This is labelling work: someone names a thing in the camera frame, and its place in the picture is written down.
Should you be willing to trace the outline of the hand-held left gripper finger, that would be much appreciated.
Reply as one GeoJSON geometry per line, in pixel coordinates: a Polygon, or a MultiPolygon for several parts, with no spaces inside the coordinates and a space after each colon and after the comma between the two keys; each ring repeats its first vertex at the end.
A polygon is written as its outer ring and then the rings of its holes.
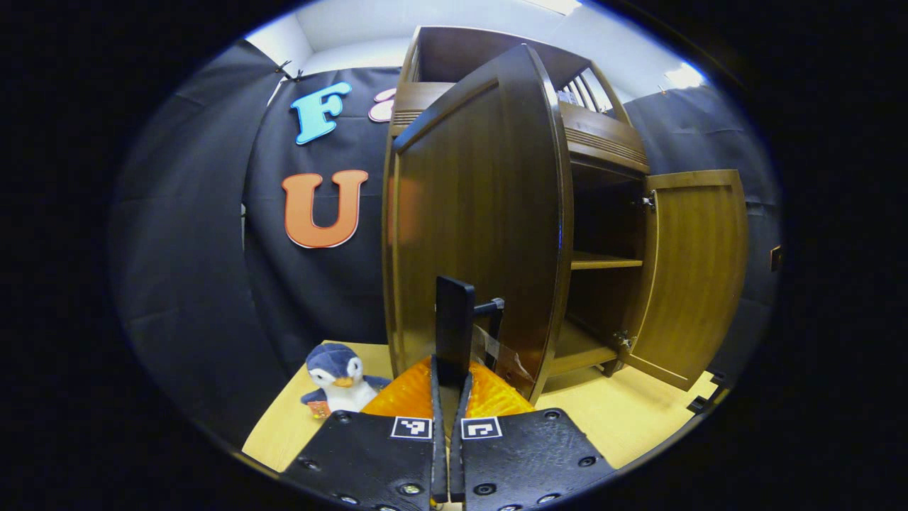
{"type": "Polygon", "coordinates": [[[465,510],[553,510],[617,470],[567,411],[537,410],[471,362],[450,445],[450,496],[465,510]]]}
{"type": "Polygon", "coordinates": [[[415,390],[379,414],[337,411],[281,472],[327,510],[429,510],[445,502],[448,466],[434,356],[392,381],[389,392],[415,390]]]}

